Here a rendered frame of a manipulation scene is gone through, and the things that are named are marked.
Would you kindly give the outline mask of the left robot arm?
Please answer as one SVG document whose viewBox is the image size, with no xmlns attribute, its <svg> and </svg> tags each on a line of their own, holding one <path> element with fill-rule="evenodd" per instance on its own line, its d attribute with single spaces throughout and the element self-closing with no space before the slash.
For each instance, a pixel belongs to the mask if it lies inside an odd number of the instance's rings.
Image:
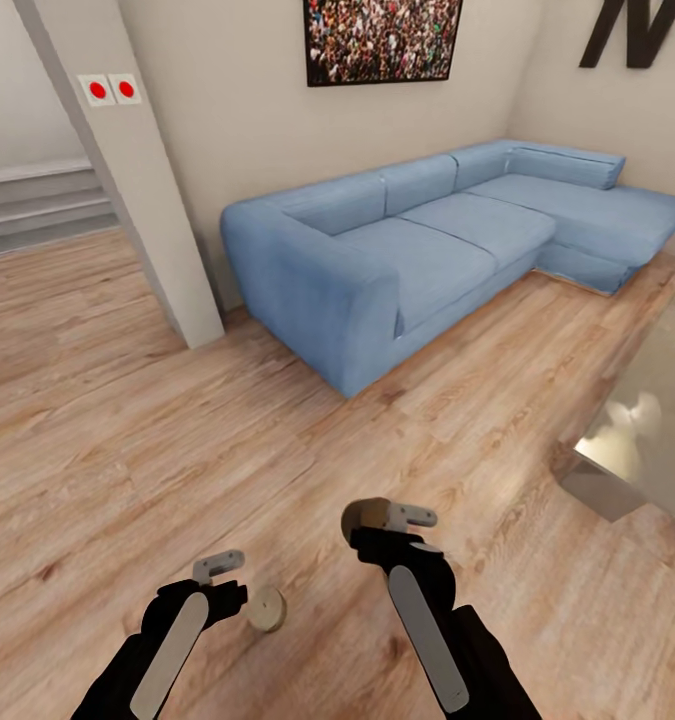
<svg viewBox="0 0 675 720">
<path fill-rule="evenodd" d="M 243 567 L 230 549 L 193 564 L 192 579 L 159 588 L 128 638 L 70 720 L 157 720 L 200 633 L 249 604 L 247 585 L 212 577 Z"/>
</svg>

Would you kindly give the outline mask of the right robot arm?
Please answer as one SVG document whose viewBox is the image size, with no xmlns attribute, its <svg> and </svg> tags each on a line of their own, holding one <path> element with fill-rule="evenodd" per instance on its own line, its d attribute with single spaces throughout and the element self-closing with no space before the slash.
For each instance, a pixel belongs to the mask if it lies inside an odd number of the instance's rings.
<svg viewBox="0 0 675 720">
<path fill-rule="evenodd" d="M 446 720 L 542 720 L 500 642 L 472 605 L 454 609 L 456 579 L 444 552 L 407 525 L 435 527 L 432 509 L 391 502 L 386 529 L 352 529 L 362 563 L 380 565 L 394 607 Z"/>
</svg>

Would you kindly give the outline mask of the pillar candle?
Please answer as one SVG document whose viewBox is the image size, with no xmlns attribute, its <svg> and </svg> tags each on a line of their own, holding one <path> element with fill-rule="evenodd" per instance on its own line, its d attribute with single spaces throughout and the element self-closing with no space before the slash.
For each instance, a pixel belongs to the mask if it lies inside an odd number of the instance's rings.
<svg viewBox="0 0 675 720">
<path fill-rule="evenodd" d="M 270 585 L 256 591 L 247 606 L 252 625 L 268 633 L 282 627 L 288 613 L 284 595 Z"/>
<path fill-rule="evenodd" d="M 370 497 L 349 504 L 342 514 L 340 524 L 344 539 L 350 543 L 352 529 L 360 530 L 361 527 L 386 529 L 386 525 L 390 522 L 387 517 L 390 503 L 391 501 L 384 497 Z"/>
</svg>

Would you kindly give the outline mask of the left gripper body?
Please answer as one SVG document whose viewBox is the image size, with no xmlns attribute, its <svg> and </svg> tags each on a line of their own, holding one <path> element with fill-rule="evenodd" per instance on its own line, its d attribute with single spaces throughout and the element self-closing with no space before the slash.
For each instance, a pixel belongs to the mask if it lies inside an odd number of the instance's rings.
<svg viewBox="0 0 675 720">
<path fill-rule="evenodd" d="M 237 581 L 228 581 L 217 587 L 206 586 L 203 590 L 209 595 L 211 600 L 211 614 L 204 629 L 208 629 L 216 621 L 235 616 L 241 607 L 239 606 Z"/>
</svg>

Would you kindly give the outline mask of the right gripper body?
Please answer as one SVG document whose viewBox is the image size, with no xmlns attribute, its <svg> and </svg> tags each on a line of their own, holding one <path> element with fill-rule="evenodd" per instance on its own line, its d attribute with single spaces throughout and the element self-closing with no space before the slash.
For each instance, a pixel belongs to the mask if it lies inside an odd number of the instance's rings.
<svg viewBox="0 0 675 720">
<path fill-rule="evenodd" d="M 385 552 L 389 550 L 389 544 L 395 544 L 395 540 L 401 540 L 401 538 L 424 542 L 424 538 L 420 537 L 420 535 L 396 533 L 396 531 L 386 531 L 386 529 L 377 529 L 375 527 L 361 527 L 358 559 L 362 563 L 380 565 L 384 570 Z"/>
</svg>

